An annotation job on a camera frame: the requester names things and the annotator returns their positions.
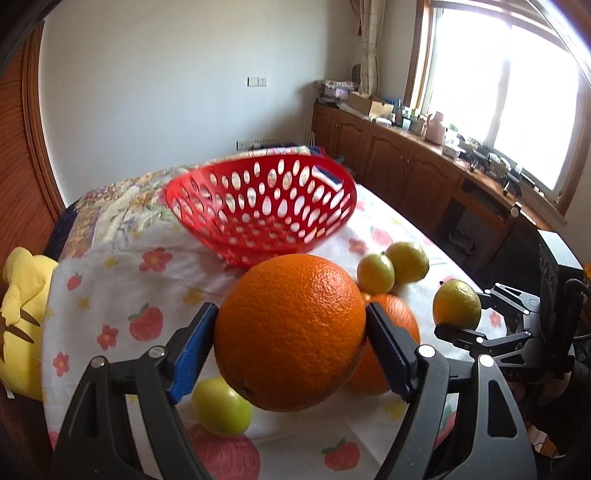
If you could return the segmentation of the yellow-green fruit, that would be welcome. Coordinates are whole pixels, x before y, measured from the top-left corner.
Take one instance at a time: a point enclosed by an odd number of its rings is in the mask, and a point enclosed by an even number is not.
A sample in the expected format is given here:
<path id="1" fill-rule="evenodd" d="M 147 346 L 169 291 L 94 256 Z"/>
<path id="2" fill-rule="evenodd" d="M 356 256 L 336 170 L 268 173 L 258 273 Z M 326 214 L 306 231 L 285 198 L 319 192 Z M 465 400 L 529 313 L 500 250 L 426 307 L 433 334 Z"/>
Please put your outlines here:
<path id="1" fill-rule="evenodd" d="M 451 279 L 444 282 L 433 300 L 433 318 L 436 324 L 475 330 L 482 314 L 481 300 L 466 282 Z"/>

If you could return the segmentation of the yellow pear-like fruit back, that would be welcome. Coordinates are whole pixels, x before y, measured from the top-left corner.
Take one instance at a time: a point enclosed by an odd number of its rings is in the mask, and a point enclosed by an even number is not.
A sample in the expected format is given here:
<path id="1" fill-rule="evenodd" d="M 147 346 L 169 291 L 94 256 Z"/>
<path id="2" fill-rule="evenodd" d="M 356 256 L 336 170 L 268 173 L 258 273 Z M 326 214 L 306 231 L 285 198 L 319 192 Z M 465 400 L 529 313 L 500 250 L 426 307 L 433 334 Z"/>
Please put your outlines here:
<path id="1" fill-rule="evenodd" d="M 424 279 L 430 269 L 425 250 L 412 242 L 396 242 L 386 250 L 386 256 L 394 266 L 396 285 L 415 283 Z"/>

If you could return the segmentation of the large orange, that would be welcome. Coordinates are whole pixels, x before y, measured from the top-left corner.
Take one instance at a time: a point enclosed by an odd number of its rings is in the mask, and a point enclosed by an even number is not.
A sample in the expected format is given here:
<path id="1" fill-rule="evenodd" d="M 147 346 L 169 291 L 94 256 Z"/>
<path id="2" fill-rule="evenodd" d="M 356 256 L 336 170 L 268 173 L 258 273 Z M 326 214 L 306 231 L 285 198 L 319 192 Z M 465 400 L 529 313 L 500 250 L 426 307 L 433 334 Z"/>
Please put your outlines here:
<path id="1" fill-rule="evenodd" d="M 351 378 L 363 353 L 365 304 L 331 260 L 293 254 L 252 267 L 224 298 L 214 355 L 232 389 L 263 410 L 315 406 Z"/>
<path id="2" fill-rule="evenodd" d="M 401 298 L 391 294 L 377 294 L 365 297 L 366 304 L 377 302 L 381 305 L 391 322 L 409 332 L 416 343 L 421 343 L 420 329 L 410 306 Z M 380 359 L 397 360 L 392 349 L 386 349 L 384 340 L 378 342 L 379 352 L 376 352 L 372 337 L 363 348 L 363 355 L 358 368 L 346 384 L 350 390 L 366 395 L 382 395 L 391 391 L 391 386 Z"/>

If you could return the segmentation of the green-yellow apple back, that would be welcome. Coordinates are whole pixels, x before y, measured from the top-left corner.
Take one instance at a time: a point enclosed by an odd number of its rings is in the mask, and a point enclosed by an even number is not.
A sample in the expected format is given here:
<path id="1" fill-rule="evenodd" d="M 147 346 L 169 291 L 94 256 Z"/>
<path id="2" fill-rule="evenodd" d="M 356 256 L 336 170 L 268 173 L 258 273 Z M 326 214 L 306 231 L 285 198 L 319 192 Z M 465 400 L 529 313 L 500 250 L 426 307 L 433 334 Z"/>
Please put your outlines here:
<path id="1" fill-rule="evenodd" d="M 356 267 L 356 279 L 367 294 L 389 293 L 396 282 L 394 265 L 385 254 L 369 254 Z"/>

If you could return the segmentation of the green apple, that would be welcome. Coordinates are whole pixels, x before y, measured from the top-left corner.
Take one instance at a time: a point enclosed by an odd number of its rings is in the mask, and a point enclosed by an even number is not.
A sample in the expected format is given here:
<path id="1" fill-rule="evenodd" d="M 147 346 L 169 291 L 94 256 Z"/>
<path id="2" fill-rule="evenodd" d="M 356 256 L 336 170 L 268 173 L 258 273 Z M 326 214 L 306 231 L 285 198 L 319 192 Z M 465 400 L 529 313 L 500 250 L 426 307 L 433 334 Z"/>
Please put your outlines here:
<path id="1" fill-rule="evenodd" d="M 218 437 L 242 435 L 252 423 L 252 405 L 222 377 L 197 382 L 191 396 L 197 422 Z"/>

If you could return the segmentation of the wooden sideboard cabinet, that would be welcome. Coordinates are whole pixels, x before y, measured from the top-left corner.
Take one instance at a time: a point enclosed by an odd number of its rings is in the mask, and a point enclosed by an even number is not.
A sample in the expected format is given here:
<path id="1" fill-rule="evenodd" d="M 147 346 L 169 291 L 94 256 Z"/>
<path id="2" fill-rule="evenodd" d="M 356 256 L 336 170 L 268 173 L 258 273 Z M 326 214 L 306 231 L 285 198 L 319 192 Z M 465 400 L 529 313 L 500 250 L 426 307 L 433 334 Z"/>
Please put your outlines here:
<path id="1" fill-rule="evenodd" d="M 493 179 L 399 128 L 315 103 L 315 144 L 356 182 L 422 231 L 481 287 L 540 289 L 538 231 L 544 224 Z"/>

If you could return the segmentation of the fruit print white cloth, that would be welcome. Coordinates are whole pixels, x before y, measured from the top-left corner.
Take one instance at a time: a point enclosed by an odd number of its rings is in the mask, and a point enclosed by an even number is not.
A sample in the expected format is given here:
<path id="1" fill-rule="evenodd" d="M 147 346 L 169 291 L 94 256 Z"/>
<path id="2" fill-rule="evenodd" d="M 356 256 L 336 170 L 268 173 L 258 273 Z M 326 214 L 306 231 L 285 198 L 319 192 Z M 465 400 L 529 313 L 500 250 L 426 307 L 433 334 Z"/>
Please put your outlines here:
<path id="1" fill-rule="evenodd" d="M 43 335 L 54 479 L 532 479 L 495 366 L 367 307 L 353 243 L 418 231 L 358 188 L 304 266 L 240 277 L 157 223 L 62 260 Z"/>

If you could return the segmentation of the yellow plush toy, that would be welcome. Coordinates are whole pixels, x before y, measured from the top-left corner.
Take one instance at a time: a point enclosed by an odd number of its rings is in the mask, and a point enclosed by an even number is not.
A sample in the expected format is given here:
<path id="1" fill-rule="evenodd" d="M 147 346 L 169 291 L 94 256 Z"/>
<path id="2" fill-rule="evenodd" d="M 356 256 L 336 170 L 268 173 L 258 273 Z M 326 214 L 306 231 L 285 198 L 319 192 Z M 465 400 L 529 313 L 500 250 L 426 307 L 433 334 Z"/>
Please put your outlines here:
<path id="1" fill-rule="evenodd" d="M 9 254 L 2 271 L 1 380 L 10 392 L 42 399 L 42 328 L 57 262 L 23 247 Z"/>

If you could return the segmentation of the pink white bottle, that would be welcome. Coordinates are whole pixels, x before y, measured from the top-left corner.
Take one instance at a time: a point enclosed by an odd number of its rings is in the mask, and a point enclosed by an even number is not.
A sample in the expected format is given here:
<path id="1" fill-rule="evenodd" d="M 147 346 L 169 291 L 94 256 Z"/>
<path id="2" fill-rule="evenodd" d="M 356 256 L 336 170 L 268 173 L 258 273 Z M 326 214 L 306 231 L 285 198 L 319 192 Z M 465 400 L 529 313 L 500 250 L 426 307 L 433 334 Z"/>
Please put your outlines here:
<path id="1" fill-rule="evenodd" d="M 425 132 L 425 140 L 438 146 L 442 146 L 445 142 L 446 127 L 444 125 L 444 114 L 436 111 L 427 119 L 427 129 Z"/>

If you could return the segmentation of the floral bed quilt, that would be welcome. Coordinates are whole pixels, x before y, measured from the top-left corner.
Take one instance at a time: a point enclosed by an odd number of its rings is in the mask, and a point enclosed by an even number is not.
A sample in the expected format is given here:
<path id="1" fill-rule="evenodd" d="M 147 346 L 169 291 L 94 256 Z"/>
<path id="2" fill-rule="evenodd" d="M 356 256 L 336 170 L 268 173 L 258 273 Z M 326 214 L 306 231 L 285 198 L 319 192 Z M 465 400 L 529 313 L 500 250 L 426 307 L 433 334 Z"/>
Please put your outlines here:
<path id="1" fill-rule="evenodd" d="M 322 155 L 321 150 L 315 147 L 276 147 L 233 155 L 228 160 L 277 153 Z M 117 242 L 122 250 L 128 249 L 137 240 L 156 247 L 158 244 L 154 239 L 145 237 L 145 233 L 151 231 L 159 232 L 165 240 L 179 241 L 184 247 L 211 257 L 214 263 L 226 269 L 233 267 L 192 237 L 166 204 L 165 186 L 192 169 L 191 165 L 172 167 L 87 192 L 70 205 L 57 222 L 45 251 L 46 256 L 58 262 L 81 258 L 90 249 L 112 241 Z M 352 237 L 353 230 L 345 225 L 311 251 L 328 252 L 338 257 L 346 250 L 346 243 Z"/>

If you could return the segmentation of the wooden louvered wardrobe door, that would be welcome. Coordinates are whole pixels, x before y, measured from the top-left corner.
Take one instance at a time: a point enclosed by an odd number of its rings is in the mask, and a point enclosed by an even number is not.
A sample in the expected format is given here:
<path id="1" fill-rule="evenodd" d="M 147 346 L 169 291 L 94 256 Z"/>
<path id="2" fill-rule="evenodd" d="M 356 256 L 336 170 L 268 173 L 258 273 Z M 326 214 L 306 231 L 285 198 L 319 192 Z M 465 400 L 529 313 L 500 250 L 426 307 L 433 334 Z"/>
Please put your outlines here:
<path id="1" fill-rule="evenodd" d="M 1 76 L 1 258 L 22 246 L 44 250 L 65 210 L 47 152 L 40 112 L 39 62 L 43 24 Z"/>

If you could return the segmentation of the red perforated plastic basket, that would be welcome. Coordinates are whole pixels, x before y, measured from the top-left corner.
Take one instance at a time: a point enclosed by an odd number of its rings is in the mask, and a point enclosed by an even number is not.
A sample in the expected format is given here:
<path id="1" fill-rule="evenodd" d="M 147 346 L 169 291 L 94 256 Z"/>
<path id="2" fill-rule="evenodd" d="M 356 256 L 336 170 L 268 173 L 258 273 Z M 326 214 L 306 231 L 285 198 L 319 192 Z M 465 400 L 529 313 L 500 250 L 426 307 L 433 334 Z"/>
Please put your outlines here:
<path id="1" fill-rule="evenodd" d="M 356 182 L 327 156 L 277 153 L 202 165 L 164 188 L 172 214 L 231 265 L 308 253 L 346 225 Z"/>

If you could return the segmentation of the patterned window curtain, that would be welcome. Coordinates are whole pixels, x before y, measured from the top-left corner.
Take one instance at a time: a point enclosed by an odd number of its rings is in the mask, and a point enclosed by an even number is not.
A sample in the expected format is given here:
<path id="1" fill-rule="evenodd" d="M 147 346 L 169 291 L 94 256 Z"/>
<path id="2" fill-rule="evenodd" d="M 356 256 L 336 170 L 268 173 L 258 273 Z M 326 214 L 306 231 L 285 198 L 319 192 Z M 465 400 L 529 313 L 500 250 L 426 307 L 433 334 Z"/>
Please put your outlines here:
<path id="1" fill-rule="evenodd" d="M 379 46 L 382 37 L 385 0 L 361 0 L 362 32 L 361 84 L 363 94 L 377 96 L 380 88 Z"/>

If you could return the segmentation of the wooden window frame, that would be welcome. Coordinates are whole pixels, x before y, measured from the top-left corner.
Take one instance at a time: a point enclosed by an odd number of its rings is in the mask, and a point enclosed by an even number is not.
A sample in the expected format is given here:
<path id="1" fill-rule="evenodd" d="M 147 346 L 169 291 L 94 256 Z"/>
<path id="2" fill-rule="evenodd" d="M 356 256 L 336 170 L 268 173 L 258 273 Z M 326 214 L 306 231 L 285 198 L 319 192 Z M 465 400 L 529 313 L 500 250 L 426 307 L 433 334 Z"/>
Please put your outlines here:
<path id="1" fill-rule="evenodd" d="M 547 1 L 420 1 L 406 99 L 523 176 L 566 215 L 590 149 L 590 54 Z"/>

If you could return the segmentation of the white wall switch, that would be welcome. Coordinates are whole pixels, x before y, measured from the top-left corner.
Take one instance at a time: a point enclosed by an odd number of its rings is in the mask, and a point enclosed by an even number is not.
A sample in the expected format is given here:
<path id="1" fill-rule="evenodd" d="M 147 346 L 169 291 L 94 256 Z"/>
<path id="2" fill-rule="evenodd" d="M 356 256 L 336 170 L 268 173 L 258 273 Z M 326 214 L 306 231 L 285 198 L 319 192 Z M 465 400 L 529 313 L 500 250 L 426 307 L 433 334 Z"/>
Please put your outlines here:
<path id="1" fill-rule="evenodd" d="M 266 87 L 267 86 L 267 78 L 266 77 L 249 77 L 246 80 L 246 85 L 249 88 Z"/>

